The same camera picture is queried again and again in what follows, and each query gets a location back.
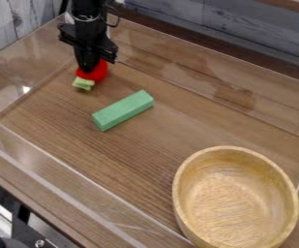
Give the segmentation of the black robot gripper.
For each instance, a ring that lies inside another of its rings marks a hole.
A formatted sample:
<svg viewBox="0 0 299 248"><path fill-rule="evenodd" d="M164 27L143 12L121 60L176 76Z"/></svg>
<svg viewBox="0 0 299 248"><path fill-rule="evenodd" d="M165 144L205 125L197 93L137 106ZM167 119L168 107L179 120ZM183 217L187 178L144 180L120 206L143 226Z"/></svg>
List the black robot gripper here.
<svg viewBox="0 0 299 248"><path fill-rule="evenodd" d="M107 35L109 27L113 27L113 24L104 18L57 24L59 39L72 46L77 66L84 73L93 71L100 58L111 64L117 61L117 45Z"/></svg>

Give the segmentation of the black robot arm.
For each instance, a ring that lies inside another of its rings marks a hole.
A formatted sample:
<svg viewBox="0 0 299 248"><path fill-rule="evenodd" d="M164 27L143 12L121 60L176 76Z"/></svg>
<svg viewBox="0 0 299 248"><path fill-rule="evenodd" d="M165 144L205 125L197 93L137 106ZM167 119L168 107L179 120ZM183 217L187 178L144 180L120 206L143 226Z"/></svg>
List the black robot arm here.
<svg viewBox="0 0 299 248"><path fill-rule="evenodd" d="M77 66L89 73L99 66L100 60L116 62L117 45L107 36L107 30L119 25L120 17L113 24L107 22L107 11L115 10L108 0L72 0L71 17L73 23L60 23L59 39L72 46Z"/></svg>

